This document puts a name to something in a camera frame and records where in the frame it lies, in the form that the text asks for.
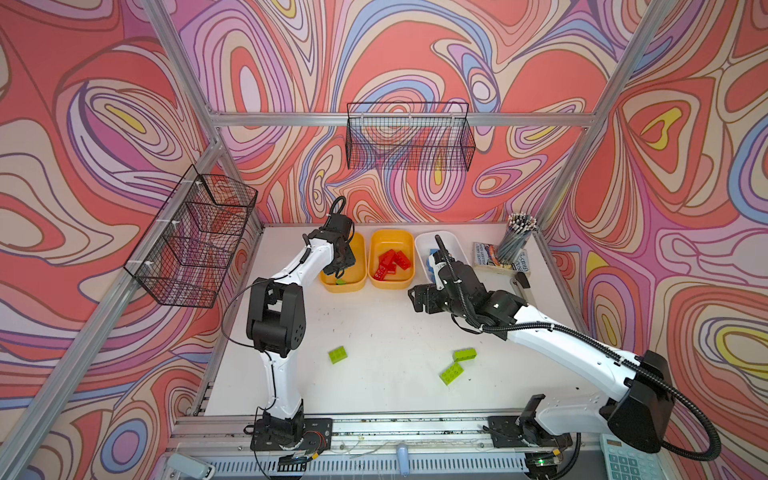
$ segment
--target yellow plastic tray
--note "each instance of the yellow plastic tray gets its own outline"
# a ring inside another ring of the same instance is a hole
[[[329,276],[320,272],[320,281],[323,282],[323,286],[329,292],[356,292],[366,285],[366,268],[368,266],[366,240],[359,233],[355,233],[352,241],[349,242],[349,246],[352,247],[352,253],[355,255],[355,264],[346,269],[341,276],[341,280],[344,280],[346,284],[336,285],[336,278],[333,275]]]
[[[397,273],[387,275],[384,280],[376,280],[373,276],[379,269],[379,255],[389,249],[401,250],[408,260],[411,261],[411,268],[403,270],[397,267]],[[388,290],[402,290],[408,288],[413,281],[415,274],[413,235],[405,230],[378,230],[371,236],[371,250],[368,257],[368,276],[371,277],[373,286]]]

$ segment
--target green lego brick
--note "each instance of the green lego brick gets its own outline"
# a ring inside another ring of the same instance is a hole
[[[448,367],[443,373],[440,374],[440,379],[443,383],[446,385],[450,384],[454,380],[456,380],[456,377],[461,375],[464,372],[464,369],[461,365],[458,363],[454,363],[450,367]]]
[[[328,352],[328,356],[331,357],[331,363],[338,363],[346,358],[346,350],[344,350],[343,346],[340,346]]]
[[[453,361],[454,362],[463,362],[464,360],[472,360],[477,355],[478,355],[478,353],[475,351],[475,349],[456,350],[453,353]]]

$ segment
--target psychedelic wallpaper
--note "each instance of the psychedelic wallpaper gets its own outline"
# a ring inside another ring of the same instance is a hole
[[[589,112],[645,2],[190,0],[172,19],[216,111],[346,111],[463,100],[474,112]],[[222,130],[266,223],[500,220],[535,209],[577,128],[477,127],[468,173],[349,171],[346,129]]]
[[[768,3],[678,2],[579,170],[550,247],[589,331],[665,355],[723,454],[768,478]],[[687,410],[667,431],[706,448]]]
[[[206,146],[138,2],[0,2],[0,441]],[[26,478],[146,478],[219,322],[136,295]]]

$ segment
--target black wire basket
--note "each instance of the black wire basket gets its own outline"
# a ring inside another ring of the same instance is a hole
[[[160,305],[213,307],[257,194],[225,175],[198,174],[160,239],[126,270]]]
[[[346,165],[352,170],[469,170],[475,137],[469,104],[351,102]]]

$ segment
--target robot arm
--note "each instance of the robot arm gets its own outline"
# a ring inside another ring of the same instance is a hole
[[[251,286],[246,334],[260,352],[272,399],[258,426],[280,445],[295,445],[304,435],[294,351],[306,332],[303,286],[313,282],[320,271],[341,276],[355,264],[349,247],[354,225],[340,213],[345,205],[345,197],[336,198],[324,225],[304,235],[305,247],[293,260],[271,278],[256,279]]]
[[[663,356],[648,350],[640,357],[605,345],[546,317],[512,293],[486,291],[474,270],[455,261],[439,236],[435,239],[439,250],[430,259],[435,284],[417,285],[408,291],[415,311],[448,312],[454,321],[457,316],[463,317],[473,328],[471,332],[491,333],[532,348],[583,376],[603,392],[598,396],[564,399],[531,397],[520,417],[527,425],[519,425],[521,437],[527,442],[537,443],[545,432],[554,436],[570,432],[613,433],[648,453],[659,452],[664,446],[699,461],[713,460],[720,454],[717,430],[690,400],[671,386]],[[664,442],[675,399],[683,402],[707,430],[710,448],[706,452],[688,452]]]

